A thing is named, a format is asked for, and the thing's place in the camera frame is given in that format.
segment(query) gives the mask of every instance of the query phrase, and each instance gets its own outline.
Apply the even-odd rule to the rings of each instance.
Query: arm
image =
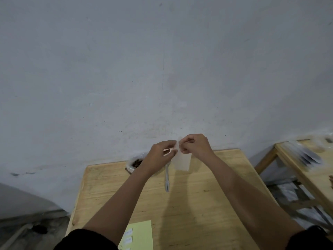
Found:
[[[83,229],[95,231],[119,245],[145,183],[176,155],[177,150],[164,155],[169,152],[164,150],[175,144],[176,140],[154,144],[140,166]]]
[[[285,249],[291,236],[304,230],[269,197],[219,159],[203,134],[188,135],[179,144],[182,153],[192,153],[210,168],[260,249]]]

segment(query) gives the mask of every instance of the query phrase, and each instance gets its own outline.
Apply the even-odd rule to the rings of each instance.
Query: white sticker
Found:
[[[124,239],[124,245],[130,244],[130,243],[132,243],[132,241],[133,241],[132,236],[129,238],[126,238],[126,239]]]
[[[133,229],[131,228],[131,229],[125,231],[125,233],[124,233],[124,237],[130,236],[130,235],[132,235],[132,234],[133,234]]]

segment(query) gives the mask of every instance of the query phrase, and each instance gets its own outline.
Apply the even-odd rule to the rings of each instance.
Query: person's right arm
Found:
[[[179,147],[182,153],[192,153],[210,168],[260,249],[285,249],[293,235],[304,231],[281,207],[218,158],[203,134],[187,135]]]

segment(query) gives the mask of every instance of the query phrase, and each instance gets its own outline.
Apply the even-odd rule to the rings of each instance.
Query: person's left arm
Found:
[[[97,232],[119,245],[145,183],[176,155],[177,150],[164,155],[169,152],[164,150],[175,144],[176,140],[154,144],[140,166],[83,229]]]

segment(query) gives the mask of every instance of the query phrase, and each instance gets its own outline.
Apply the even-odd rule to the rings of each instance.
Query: wooden table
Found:
[[[316,152],[324,160],[323,167],[309,171],[301,162],[292,157],[283,147],[283,143],[277,143],[273,149],[255,167],[258,174],[261,174],[277,157],[291,168],[297,179],[314,196],[315,200],[295,203],[294,209],[312,207],[320,204],[325,211],[333,217],[333,189],[329,181],[329,175],[333,175],[333,150],[318,147],[311,140],[299,141],[312,151]]]
[[[246,181],[272,195],[239,149],[215,152]],[[81,228],[129,176],[125,162],[86,168],[67,234]],[[192,157],[189,172],[169,169],[170,192],[164,170],[146,183],[130,223],[152,221],[154,249],[258,249],[212,172]]]

